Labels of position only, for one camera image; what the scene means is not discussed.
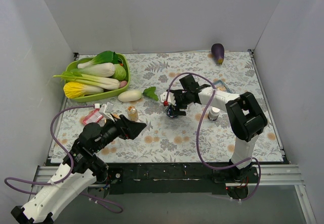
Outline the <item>orange pill bottle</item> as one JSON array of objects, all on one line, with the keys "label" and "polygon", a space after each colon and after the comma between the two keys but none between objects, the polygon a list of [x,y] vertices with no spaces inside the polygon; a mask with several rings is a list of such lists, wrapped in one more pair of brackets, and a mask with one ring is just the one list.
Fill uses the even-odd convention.
[{"label": "orange pill bottle", "polygon": [[139,116],[138,116],[138,111],[134,106],[129,106],[127,108],[127,114],[128,114],[128,118],[131,121],[137,121]]}]

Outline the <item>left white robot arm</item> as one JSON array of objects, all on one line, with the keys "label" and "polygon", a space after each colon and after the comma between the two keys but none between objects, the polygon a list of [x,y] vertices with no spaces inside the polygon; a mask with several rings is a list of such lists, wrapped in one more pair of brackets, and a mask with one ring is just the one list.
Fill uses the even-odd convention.
[{"label": "left white robot arm", "polygon": [[108,165],[96,154],[116,138],[134,140],[145,127],[145,123],[128,120],[124,115],[107,120],[103,126],[94,122],[85,125],[42,189],[29,202],[12,209],[14,219],[18,223],[53,223],[84,189],[107,180]]}]

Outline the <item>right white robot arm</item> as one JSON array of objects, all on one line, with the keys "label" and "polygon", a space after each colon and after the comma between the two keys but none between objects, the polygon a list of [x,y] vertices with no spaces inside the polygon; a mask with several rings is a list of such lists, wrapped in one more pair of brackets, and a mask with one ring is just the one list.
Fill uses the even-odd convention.
[{"label": "right white robot arm", "polygon": [[182,88],[168,88],[161,94],[160,101],[167,108],[169,117],[185,116],[188,105],[204,105],[217,108],[227,113],[231,129],[235,134],[234,152],[228,165],[213,167],[203,161],[203,165],[212,169],[214,180],[217,182],[240,182],[247,178],[253,162],[252,156],[256,141],[267,126],[267,118],[254,95],[250,92],[232,94],[216,89],[215,85],[207,80],[205,84],[195,81],[196,73],[181,73],[179,79]]}]

